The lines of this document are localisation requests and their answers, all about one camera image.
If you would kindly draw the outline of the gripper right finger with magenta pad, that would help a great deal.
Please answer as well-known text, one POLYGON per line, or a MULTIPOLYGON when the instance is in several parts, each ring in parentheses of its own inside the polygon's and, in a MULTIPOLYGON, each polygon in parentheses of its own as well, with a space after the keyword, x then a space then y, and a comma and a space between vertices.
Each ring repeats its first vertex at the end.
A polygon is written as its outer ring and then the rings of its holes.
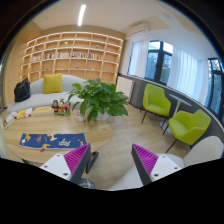
POLYGON ((181 170, 167 155, 156 155, 136 144, 132 145, 131 154, 143 185, 181 170))

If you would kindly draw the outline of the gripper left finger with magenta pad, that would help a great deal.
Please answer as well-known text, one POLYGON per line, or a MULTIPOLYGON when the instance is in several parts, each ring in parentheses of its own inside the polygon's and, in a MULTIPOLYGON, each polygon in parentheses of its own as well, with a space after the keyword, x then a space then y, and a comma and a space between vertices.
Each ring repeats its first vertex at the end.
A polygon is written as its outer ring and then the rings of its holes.
POLYGON ((41 169, 78 184, 90 157, 90 145, 86 144, 65 155, 55 154, 41 166, 41 169))

